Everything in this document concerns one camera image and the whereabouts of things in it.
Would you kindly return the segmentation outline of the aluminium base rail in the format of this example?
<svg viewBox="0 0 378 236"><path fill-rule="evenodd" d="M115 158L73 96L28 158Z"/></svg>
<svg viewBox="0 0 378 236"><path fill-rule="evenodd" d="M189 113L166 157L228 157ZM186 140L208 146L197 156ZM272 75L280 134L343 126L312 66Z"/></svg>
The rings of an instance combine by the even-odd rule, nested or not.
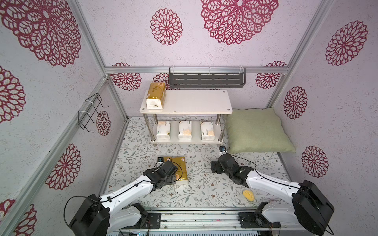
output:
<svg viewBox="0 0 378 236"><path fill-rule="evenodd" d="M150 212L142 206L134 204L123 209L115 215L111 215L107 209L80 210L78 215L70 223L70 228L76 236L106 236L121 229L169 229L186 228L229 228L241 227L242 229L282 229L284 224L289 224L293 230L297 230L299 223L293 222L293 212L279 210L285 217L284 220L269 220L263 215L261 208L254 211L173 211Z"/></svg>

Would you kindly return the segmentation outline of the floral patterned floor mat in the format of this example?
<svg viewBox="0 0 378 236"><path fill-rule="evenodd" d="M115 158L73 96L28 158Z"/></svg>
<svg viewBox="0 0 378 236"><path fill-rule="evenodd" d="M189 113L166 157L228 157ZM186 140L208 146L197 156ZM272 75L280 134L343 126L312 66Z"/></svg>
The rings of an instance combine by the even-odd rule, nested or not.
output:
<svg viewBox="0 0 378 236"><path fill-rule="evenodd" d="M218 159L217 145L212 144L152 144L145 120L129 120L123 143L105 189L111 193L135 180L152 168L157 158L183 156L186 159L188 184L165 186L137 202L145 208L244 208L257 207L261 202L285 202L264 191L252 190L254 201L243 196L245 187L236 185L225 174L211 172L211 161Z"/></svg>

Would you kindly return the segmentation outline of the yellow sponge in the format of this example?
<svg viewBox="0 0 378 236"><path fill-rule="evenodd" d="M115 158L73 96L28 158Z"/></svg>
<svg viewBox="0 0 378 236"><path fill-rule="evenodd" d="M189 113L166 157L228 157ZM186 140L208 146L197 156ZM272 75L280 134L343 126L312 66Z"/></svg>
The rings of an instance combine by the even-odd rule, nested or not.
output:
<svg viewBox="0 0 378 236"><path fill-rule="evenodd" d="M255 200L254 193L251 190L244 190L242 194L250 202Z"/></svg>

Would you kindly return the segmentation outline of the green cushion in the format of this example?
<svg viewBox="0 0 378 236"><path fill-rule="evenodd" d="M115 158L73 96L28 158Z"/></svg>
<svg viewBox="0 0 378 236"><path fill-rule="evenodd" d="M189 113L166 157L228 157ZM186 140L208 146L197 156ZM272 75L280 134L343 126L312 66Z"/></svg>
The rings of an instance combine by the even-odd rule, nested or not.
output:
<svg viewBox="0 0 378 236"><path fill-rule="evenodd" d="M233 110L225 127L229 153L296 152L273 108Z"/></svg>

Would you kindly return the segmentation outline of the white tissue pack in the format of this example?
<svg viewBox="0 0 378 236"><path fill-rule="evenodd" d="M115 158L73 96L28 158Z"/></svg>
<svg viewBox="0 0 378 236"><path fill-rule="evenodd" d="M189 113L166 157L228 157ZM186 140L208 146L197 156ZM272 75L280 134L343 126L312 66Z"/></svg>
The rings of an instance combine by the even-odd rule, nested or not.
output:
<svg viewBox="0 0 378 236"><path fill-rule="evenodd" d="M156 139L157 140L170 140L170 121L159 121L157 123L157 133Z"/></svg>
<svg viewBox="0 0 378 236"><path fill-rule="evenodd" d="M179 140L191 140L192 139L192 122L191 121L180 121L179 122L178 139Z"/></svg>
<svg viewBox="0 0 378 236"><path fill-rule="evenodd" d="M215 131L213 122L201 122L201 139L206 141L215 140Z"/></svg>

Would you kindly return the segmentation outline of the white two-tier shelf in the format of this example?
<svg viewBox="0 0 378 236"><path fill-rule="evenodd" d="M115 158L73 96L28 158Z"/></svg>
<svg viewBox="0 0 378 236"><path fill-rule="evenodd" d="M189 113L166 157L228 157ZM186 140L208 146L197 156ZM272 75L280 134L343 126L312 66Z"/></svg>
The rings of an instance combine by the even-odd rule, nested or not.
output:
<svg viewBox="0 0 378 236"><path fill-rule="evenodd" d="M148 109L147 95L142 99L140 113L145 119L150 140L153 144L221 144L225 128L221 126L221 119L232 114L231 102L226 90L168 90L162 109ZM179 121L171 121L170 139L157 139L158 117L187 117L192 120L196 116L216 116L213 122L215 139L203 140L201 137L201 122L192 121L192 139L180 140Z"/></svg>

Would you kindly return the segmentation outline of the grey slotted wall shelf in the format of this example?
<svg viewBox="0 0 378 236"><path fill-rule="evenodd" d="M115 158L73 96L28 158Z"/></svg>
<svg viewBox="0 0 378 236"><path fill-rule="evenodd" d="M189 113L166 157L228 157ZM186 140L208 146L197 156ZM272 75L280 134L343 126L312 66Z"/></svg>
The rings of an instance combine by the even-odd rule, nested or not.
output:
<svg viewBox="0 0 378 236"><path fill-rule="evenodd" d="M246 84L244 69L235 73L174 72L169 69L169 84L172 89L239 89Z"/></svg>

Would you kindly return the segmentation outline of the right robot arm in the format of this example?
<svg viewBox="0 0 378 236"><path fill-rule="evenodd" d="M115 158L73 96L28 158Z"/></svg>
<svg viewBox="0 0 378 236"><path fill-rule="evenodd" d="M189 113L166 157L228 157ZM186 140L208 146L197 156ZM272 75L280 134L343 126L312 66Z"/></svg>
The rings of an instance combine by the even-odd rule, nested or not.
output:
<svg viewBox="0 0 378 236"><path fill-rule="evenodd" d="M267 192L287 203L284 207L260 204L256 212L265 222L301 225L317 236L333 234L329 222L335 208L313 182L304 180L296 183L275 179L259 172L256 166L240 166L235 156L226 152L218 160L211 161L210 165L212 173L225 174L236 185Z"/></svg>

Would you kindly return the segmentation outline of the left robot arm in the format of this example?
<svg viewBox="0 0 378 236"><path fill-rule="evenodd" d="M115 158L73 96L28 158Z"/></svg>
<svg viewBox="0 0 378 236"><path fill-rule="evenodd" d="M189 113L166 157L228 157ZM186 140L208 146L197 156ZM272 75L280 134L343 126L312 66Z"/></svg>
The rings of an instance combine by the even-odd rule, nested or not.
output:
<svg viewBox="0 0 378 236"><path fill-rule="evenodd" d="M76 236L106 236L122 228L150 229L148 212L135 200L174 184L178 170L182 170L179 164L167 160L110 194L83 197L75 216L65 224Z"/></svg>

